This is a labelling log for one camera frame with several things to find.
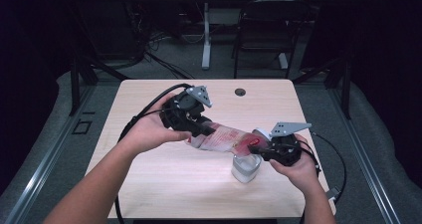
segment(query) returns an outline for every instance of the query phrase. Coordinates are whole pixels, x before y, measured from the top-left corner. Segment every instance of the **black mount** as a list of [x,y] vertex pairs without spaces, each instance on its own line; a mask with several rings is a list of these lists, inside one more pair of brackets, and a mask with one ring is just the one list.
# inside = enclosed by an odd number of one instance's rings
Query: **black mount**
[[268,141],[268,147],[249,146],[251,153],[260,154],[265,161],[273,159],[284,166],[292,166],[301,158],[301,144],[294,134],[275,136]]
[[202,124],[202,122],[210,121],[211,119],[201,115],[205,108],[199,101],[201,101],[200,99],[208,101],[208,97],[205,88],[199,87],[199,89],[205,95],[202,94],[201,97],[195,97],[190,92],[192,89],[188,88],[164,104],[161,120],[165,127],[172,127],[174,130],[179,131],[190,131],[192,136],[199,134],[208,136],[215,131],[214,128]]

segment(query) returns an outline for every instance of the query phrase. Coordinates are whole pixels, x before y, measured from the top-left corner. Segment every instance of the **forearm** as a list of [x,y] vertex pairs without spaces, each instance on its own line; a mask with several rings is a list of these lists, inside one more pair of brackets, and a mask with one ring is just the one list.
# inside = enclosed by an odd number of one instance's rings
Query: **forearm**
[[135,155],[121,143],[54,208],[46,223],[105,223]]
[[309,193],[304,193],[305,207],[305,223],[335,223],[331,208],[326,198],[325,192],[320,185],[316,186]]

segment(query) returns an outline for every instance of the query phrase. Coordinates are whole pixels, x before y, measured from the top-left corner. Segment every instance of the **chair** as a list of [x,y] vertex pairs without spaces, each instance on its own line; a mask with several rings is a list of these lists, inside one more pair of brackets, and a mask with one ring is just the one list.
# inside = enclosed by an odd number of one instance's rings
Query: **chair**
[[290,54],[285,78],[289,76],[296,43],[310,6],[301,0],[254,0],[239,14],[238,33],[232,52],[234,78],[239,68],[239,52]]

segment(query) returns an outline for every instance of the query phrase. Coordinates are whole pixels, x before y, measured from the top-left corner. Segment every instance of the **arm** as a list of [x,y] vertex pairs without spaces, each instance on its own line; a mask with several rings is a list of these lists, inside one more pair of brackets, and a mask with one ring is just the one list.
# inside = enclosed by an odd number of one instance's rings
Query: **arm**
[[[296,138],[306,141],[296,134]],[[317,179],[316,168],[313,160],[304,152],[301,159],[291,167],[283,166],[275,160],[270,160],[271,165],[281,174],[289,177],[305,197],[305,223],[335,223],[325,191]]]
[[[167,95],[150,110],[161,109],[173,95]],[[106,223],[117,193],[132,161],[142,152],[167,141],[190,136],[163,126],[158,113],[141,118],[136,125],[53,209],[45,223]]]

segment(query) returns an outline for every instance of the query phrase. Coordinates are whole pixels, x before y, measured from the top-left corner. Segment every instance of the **wooden table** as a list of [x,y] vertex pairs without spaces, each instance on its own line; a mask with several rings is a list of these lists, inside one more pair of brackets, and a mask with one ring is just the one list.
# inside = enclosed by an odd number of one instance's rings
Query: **wooden table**
[[[305,122],[295,88],[288,80],[143,80],[124,81],[112,104],[90,171],[116,144],[127,122],[164,90],[187,83],[206,86],[213,107],[203,115],[244,131],[271,131],[277,121]],[[243,97],[235,90],[246,91]],[[303,135],[314,147],[309,131]],[[244,184],[232,174],[233,154],[168,142],[140,154],[120,190],[125,218],[219,219],[299,217],[305,207],[300,191],[268,162]],[[322,173],[319,180],[325,190]],[[335,206],[330,203],[333,213]],[[114,208],[109,218],[115,218]]]

